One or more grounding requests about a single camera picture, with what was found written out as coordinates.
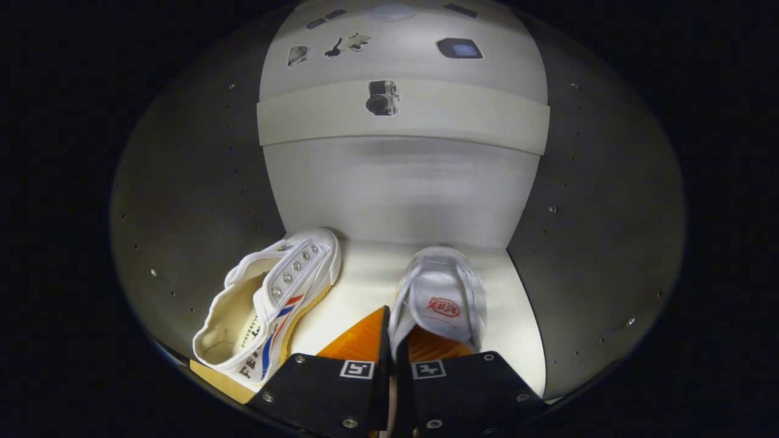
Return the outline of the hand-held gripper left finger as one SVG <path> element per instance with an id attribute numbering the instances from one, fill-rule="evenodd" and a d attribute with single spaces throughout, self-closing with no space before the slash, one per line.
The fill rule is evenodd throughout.
<path id="1" fill-rule="evenodd" d="M 320 354 L 290 356 L 246 408 L 294 436 L 378 436 L 390 423 L 389 318 L 382 306 Z"/>

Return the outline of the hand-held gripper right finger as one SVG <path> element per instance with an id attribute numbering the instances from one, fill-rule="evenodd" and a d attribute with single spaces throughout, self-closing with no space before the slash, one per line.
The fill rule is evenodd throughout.
<path id="1" fill-rule="evenodd" d="M 419 327 L 397 351 L 397 436 L 512 437 L 547 405 L 496 351 Z"/>

